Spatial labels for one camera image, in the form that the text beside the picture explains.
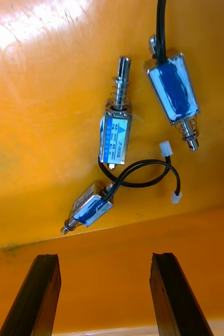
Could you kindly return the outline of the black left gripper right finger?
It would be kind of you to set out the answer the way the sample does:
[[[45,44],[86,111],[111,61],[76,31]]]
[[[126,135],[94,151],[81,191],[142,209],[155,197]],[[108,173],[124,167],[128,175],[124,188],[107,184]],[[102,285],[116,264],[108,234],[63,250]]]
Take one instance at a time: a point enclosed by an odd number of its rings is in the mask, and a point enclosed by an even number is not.
[[[153,253],[150,289],[159,335],[213,335],[174,254]]]

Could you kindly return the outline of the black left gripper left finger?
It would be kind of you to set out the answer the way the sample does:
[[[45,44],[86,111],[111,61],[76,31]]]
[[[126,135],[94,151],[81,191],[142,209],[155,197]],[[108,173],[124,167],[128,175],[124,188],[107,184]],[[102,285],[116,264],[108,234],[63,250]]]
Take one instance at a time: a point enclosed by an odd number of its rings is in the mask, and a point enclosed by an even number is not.
[[[57,255],[38,255],[0,329],[0,335],[52,335],[61,288]]]

